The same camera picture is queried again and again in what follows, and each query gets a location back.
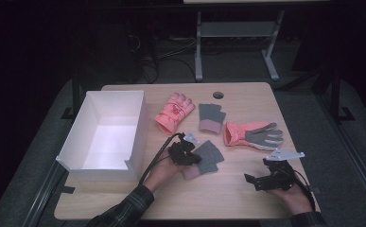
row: person's right hand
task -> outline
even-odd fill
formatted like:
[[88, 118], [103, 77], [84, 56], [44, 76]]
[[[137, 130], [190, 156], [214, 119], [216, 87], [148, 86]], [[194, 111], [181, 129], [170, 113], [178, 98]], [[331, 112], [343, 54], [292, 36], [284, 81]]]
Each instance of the person's right hand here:
[[287, 191], [273, 189], [267, 192], [280, 198], [292, 215], [313, 212], [308, 198], [297, 184]]

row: dark background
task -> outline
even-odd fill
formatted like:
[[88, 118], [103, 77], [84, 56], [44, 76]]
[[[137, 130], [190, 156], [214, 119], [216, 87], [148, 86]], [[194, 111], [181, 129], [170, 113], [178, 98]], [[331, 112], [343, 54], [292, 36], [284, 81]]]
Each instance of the dark background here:
[[[81, 61], [76, 61], [76, 40], [70, 37], [70, 27], [103, 23], [103, 18], [98, 19], [84, 3], [71, 0], [0, 1], [0, 198], [57, 93], [78, 71]], [[113, 15], [112, 23], [123, 21], [126, 15]], [[133, 21], [139, 24], [139, 17], [136, 19], [134, 16]], [[161, 38], [170, 32], [192, 34], [190, 27], [194, 24], [182, 25], [182, 21], [186, 20], [182, 17], [174, 17], [174, 20], [166, 17], [165, 20], [159, 15], [150, 30]], [[195, 23], [195, 18], [188, 21]], [[139, 27], [137, 34], [148, 35], [146, 28]], [[303, 40], [295, 70], [311, 70], [329, 62], [357, 89], [366, 105], [366, 4], [337, 4], [311, 15], [289, 11], [280, 37]], [[149, 46], [150, 43], [144, 44], [145, 49], [140, 54], [146, 54]], [[103, 65], [95, 67], [97, 72], [110, 70]], [[133, 82], [125, 78], [119, 80]]]

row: person's left hand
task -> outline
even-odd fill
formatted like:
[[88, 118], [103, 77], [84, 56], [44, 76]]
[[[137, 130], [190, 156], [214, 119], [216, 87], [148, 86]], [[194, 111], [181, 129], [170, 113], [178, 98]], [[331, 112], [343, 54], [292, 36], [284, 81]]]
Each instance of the person's left hand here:
[[174, 174], [185, 168], [187, 168], [187, 166], [178, 166], [173, 163], [169, 157], [168, 148], [166, 148], [159, 157], [158, 163], [148, 174], [147, 179], [144, 181], [144, 186], [153, 193], [162, 183], [166, 182], [174, 176]]

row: plaid sleeve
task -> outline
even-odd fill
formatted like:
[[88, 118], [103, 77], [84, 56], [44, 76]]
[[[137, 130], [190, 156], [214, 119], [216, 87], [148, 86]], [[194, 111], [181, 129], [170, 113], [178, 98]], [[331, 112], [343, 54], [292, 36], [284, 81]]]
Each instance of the plaid sleeve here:
[[291, 218], [292, 227], [327, 227], [320, 212], [307, 212]]
[[116, 206], [93, 218], [87, 227], [134, 226], [153, 203], [154, 197], [143, 185], [138, 185]]

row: hand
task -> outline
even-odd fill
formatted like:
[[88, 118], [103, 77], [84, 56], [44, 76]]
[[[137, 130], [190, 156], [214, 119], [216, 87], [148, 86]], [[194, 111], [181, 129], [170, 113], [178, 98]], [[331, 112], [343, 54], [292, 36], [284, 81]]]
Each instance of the hand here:
[[313, 212], [308, 198], [297, 184], [294, 184], [287, 191], [273, 189], [267, 192], [280, 198], [292, 215]]
[[174, 174], [185, 168], [187, 166], [178, 166], [171, 161], [167, 148], [159, 157], [158, 163], [152, 168], [143, 185], [153, 193]]

